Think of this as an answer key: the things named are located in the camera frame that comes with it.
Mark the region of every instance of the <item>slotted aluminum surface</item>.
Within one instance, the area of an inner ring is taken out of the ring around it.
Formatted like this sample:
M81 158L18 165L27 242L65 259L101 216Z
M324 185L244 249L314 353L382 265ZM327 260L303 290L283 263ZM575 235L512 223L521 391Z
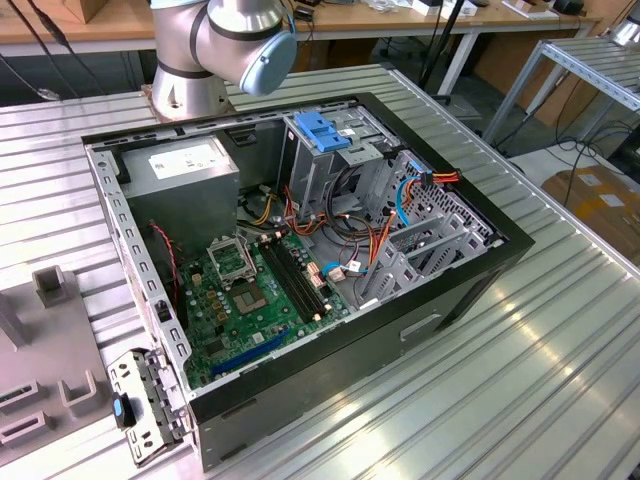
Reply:
M404 77L375 65L291 75L239 110L371 91L536 241L448 330L251 446L215 478L624 478L640 460L640 274L563 218ZM105 362L146 337L98 207L82 133L154 122L141 95L0 110L0 285L76 272ZM137 471L107 417L1 478L200 478L181 446Z
M542 53L630 110L640 108L640 52L592 37L553 40Z

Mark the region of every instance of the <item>blue latch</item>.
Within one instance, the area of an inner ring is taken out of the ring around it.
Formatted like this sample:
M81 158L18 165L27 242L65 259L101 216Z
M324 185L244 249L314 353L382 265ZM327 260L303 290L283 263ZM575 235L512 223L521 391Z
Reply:
M351 141L340 135L333 124L318 112L296 113L293 118L321 152L331 152L351 145Z

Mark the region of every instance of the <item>green motherboard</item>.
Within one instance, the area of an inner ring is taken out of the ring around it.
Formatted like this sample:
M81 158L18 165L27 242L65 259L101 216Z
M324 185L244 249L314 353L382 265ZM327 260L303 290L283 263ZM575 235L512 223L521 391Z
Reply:
M255 266L255 281L242 280L238 285L223 287L218 272L228 273L243 264L230 249L216 256L218 272L209 255L182 265L179 270L186 289L189 322L186 335L193 352L185 371L191 388L207 385L218 375L255 361L350 313L335 290L311 286L305 266L313 260L300 239L291 234L278 241L309 282L304 287L312 288L326 308L324 315L317 321L303 321L295 308L300 306L296 304L299 299L292 301L287 296L258 243L247 245Z

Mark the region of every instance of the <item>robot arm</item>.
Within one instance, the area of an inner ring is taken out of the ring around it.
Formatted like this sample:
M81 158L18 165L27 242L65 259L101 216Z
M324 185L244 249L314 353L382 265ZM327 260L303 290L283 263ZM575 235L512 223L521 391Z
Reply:
M640 47L640 2L636 2L627 17L613 27L610 35L611 41L621 47L632 50Z
M158 69L152 100L183 120L228 109L224 80L250 95L275 90L296 55L278 0L152 0Z

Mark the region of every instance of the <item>workbench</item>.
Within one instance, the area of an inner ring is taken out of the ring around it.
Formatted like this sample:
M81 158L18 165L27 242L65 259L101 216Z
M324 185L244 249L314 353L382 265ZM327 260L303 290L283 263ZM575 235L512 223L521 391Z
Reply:
M535 245L457 323L249 446L216 478L386 475L626 478L640 460L640 271L403 75L378 65L290 75L239 111L370 91ZM80 136L156 122L139 93L0 110L0 288L73 270L105 363L148 337ZM188 445L136 471L112 417L1 478L201 478Z
M27 15L46 41L51 37L35 18ZM586 37L598 17L560 15L557 19L529 20L491 0L491 5L478 9L473 17L459 17L452 33L463 38L447 71L439 94L447 95L466 63L481 33L577 30L576 37ZM438 34L446 20L441 19ZM59 22L76 52L118 52L155 49L153 19L146 0L109 0L87 25ZM396 12L378 13L363 3L354 5L320 4L314 14L314 40L348 38L383 38L431 35L436 16L399 8ZM298 40L309 38L309 25L297 22ZM51 45L53 53L67 53ZM42 50L8 6L0 7L0 53L5 56L42 55Z

